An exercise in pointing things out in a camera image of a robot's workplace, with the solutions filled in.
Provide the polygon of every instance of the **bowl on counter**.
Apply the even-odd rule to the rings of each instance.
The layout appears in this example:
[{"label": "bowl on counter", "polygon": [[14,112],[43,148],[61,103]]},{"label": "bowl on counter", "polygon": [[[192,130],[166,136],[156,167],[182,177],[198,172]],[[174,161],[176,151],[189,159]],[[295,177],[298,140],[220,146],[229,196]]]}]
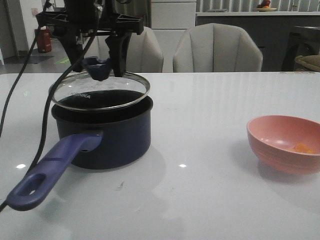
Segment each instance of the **bowl on counter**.
[{"label": "bowl on counter", "polygon": [[279,171],[308,175],[320,172],[320,124],[285,115],[259,116],[247,123],[254,154]]}]

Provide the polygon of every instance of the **beige chair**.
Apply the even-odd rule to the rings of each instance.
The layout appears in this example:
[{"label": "beige chair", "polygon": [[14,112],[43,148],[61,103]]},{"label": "beige chair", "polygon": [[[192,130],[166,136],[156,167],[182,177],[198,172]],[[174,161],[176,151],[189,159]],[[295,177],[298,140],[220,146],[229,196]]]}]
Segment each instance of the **beige chair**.
[{"label": "beige chair", "polygon": [[[109,57],[109,48],[105,42],[107,36],[95,37],[86,57]],[[153,30],[144,27],[142,34],[132,33],[126,56],[126,70],[131,73],[161,73],[164,56]]]},{"label": "beige chair", "polygon": [[263,55],[237,26],[209,23],[187,29],[173,56],[175,73],[259,72]]}]

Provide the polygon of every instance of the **white table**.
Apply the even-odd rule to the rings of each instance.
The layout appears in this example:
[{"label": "white table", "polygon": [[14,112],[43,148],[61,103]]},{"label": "white table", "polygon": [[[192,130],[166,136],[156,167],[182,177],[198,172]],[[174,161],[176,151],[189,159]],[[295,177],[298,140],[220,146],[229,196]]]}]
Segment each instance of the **white table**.
[{"label": "white table", "polygon": [[[71,165],[42,204],[0,213],[1,240],[319,240],[320,175],[259,162],[246,123],[261,115],[320,121],[320,73],[156,73],[151,147],[113,170]],[[48,87],[24,74],[0,138],[0,199],[38,148]],[[15,74],[0,75],[0,108]],[[47,152],[58,141],[49,118]]]}]

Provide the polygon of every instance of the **purple handle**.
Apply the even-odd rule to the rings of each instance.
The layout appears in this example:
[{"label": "purple handle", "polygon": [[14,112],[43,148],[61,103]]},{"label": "purple handle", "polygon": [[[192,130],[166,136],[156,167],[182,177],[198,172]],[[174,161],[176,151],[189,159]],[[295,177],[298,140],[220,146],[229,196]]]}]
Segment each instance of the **purple handle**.
[{"label": "purple handle", "polygon": [[49,194],[79,151],[99,146],[102,133],[73,134],[62,138],[9,193],[5,202],[18,211],[38,206]]}]

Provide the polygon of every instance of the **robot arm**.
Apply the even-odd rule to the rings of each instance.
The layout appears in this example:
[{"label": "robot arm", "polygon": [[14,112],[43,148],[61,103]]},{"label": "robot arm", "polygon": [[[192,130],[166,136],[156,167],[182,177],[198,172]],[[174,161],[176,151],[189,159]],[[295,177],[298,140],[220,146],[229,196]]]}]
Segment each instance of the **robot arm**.
[{"label": "robot arm", "polygon": [[[41,12],[36,19],[41,27],[53,26],[53,35],[62,44],[71,64],[76,62],[83,48],[83,37],[90,37],[96,24],[96,11],[100,11],[98,35],[109,36],[105,40],[109,47],[111,67],[116,77],[126,71],[128,45],[132,33],[141,34],[144,23],[141,17],[116,13],[113,0],[64,0],[65,11]],[[75,72],[81,72],[78,65]]]}]

